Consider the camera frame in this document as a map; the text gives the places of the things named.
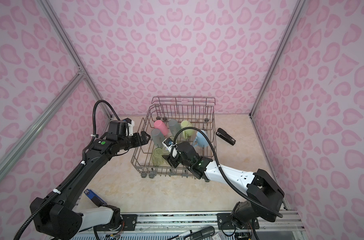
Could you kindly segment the cream green-handled mug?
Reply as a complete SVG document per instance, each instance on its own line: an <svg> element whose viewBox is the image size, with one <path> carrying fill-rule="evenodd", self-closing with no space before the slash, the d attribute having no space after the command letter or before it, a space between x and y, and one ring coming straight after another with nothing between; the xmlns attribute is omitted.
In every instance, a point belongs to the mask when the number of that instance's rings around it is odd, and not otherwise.
<svg viewBox="0 0 364 240"><path fill-rule="evenodd" d="M187 129L188 127L193 127L192 123L184 120L181 122L181 128L182 128L182 136L184 139L188 140L190 137L193 136L193 134L195 133L195 130L193 129Z"/></svg>

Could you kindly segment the pale green cup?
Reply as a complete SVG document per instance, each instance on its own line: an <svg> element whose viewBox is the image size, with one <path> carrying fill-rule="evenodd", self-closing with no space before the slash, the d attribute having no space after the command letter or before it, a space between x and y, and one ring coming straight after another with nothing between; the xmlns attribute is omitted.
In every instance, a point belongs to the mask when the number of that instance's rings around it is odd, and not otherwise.
<svg viewBox="0 0 364 240"><path fill-rule="evenodd" d="M151 161L153 166L160 167L160 166L167 166L167 160L163 158L166 156L168 158L169 155L165 155L163 152L164 148L155 148L152 152Z"/></svg>

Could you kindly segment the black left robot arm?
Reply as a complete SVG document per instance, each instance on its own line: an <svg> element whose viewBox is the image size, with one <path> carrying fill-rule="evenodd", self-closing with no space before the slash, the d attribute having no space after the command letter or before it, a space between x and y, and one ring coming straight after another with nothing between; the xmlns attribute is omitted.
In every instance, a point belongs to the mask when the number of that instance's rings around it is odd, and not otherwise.
<svg viewBox="0 0 364 240"><path fill-rule="evenodd" d="M145 132L133 132L134 121L117 118L109 123L109 129L97 134L96 112L100 103L111 108L107 101L97 101L92 112L93 133L89 144L82 150L82 160L75 169L45 198L36 198L30 205L31 215L15 235L19 240L30 223L38 232L58 240L70 240L78 232L99 225L114 229L122 223L120 209L110 205L97 208L97 215L76 213L73 208L83 190L97 172L113 157L126 154L130 149L147 145L151 136Z"/></svg>

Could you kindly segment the blue handled white mug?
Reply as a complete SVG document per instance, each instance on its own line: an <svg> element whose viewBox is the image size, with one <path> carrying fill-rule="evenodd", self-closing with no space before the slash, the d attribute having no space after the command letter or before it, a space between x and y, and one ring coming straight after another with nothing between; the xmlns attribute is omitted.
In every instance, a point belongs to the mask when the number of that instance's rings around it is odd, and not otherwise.
<svg viewBox="0 0 364 240"><path fill-rule="evenodd" d="M205 138L205 136L207 136L207 132L204 130L201 130L200 132L197 132L196 137L193 141L193 147L197 148L206 148L209 146L209 143L207 141L207 139Z"/></svg>

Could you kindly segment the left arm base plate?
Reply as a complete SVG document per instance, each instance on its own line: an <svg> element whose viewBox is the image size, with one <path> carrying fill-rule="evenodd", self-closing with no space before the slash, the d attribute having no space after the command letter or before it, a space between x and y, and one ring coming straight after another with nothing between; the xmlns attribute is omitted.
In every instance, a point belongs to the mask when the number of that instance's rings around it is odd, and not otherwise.
<svg viewBox="0 0 364 240"><path fill-rule="evenodd" d="M134 231L137 224L138 215L123 214L121 215L120 223L114 227L113 225L99 225L96 230L99 232L119 232L119 231Z"/></svg>

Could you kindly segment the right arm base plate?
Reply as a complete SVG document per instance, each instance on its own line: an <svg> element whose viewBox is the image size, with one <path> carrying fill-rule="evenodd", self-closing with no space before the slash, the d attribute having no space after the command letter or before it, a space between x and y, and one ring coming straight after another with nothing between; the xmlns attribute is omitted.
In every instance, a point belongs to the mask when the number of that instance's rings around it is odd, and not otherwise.
<svg viewBox="0 0 364 240"><path fill-rule="evenodd" d="M236 229L237 231L251 231L254 228L256 230L260 229L258 220L250 220L247 224L242 225L240 222L233 220L230 213L218 213L216 216L219 230L233 231Z"/></svg>

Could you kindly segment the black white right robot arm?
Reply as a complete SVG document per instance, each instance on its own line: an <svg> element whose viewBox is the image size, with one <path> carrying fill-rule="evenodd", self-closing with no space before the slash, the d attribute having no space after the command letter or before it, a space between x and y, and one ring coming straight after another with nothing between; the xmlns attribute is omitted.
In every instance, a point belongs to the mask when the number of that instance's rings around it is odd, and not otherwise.
<svg viewBox="0 0 364 240"><path fill-rule="evenodd" d="M183 165L197 179L227 184L244 198L243 202L236 203L230 213L230 222L235 228L252 226L257 218L271 223L277 218L282 218L280 209L285 193L269 173L262 169L246 172L220 164L208 136L199 129L196 131L205 138L213 158L199 155L189 142L178 143L177 138L183 133L183 130L180 130L173 139L167 138L163 141L163 145L169 151L169 155L164 156L169 165L173 168Z"/></svg>

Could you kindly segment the pink plastic cup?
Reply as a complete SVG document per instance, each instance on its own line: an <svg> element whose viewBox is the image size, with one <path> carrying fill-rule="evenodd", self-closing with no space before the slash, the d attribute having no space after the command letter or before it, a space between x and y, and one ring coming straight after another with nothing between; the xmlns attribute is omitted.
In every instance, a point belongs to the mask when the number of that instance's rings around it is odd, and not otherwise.
<svg viewBox="0 0 364 240"><path fill-rule="evenodd" d="M169 136L169 129L162 120L156 120L154 122L155 129L158 129L165 137Z"/></svg>

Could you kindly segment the teal textured plastic cup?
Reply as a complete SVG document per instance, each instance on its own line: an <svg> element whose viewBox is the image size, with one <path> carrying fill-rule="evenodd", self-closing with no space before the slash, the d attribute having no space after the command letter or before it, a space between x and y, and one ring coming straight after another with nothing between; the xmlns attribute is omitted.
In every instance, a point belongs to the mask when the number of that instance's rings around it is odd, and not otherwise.
<svg viewBox="0 0 364 240"><path fill-rule="evenodd" d="M168 124L172 136L175 136L182 129L180 123L175 119L170 119Z"/></svg>

